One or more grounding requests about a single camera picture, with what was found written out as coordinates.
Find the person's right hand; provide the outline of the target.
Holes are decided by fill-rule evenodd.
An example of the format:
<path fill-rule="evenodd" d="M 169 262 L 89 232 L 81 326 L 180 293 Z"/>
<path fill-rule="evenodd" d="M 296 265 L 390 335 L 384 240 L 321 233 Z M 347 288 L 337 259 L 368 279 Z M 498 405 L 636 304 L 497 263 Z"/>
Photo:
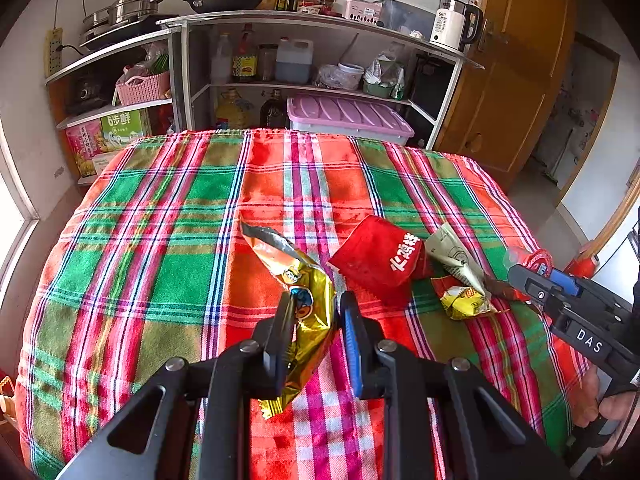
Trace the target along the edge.
<path fill-rule="evenodd" d="M 572 417 L 574 425 L 582 428 L 594 422 L 599 415 L 620 423 L 599 451 L 600 459 L 608 460 L 625 444 L 634 427 L 638 425 L 639 398 L 634 392 L 626 391 L 599 400 L 599 391 L 598 368 L 591 364 L 582 378 L 577 401 L 572 408 Z"/>

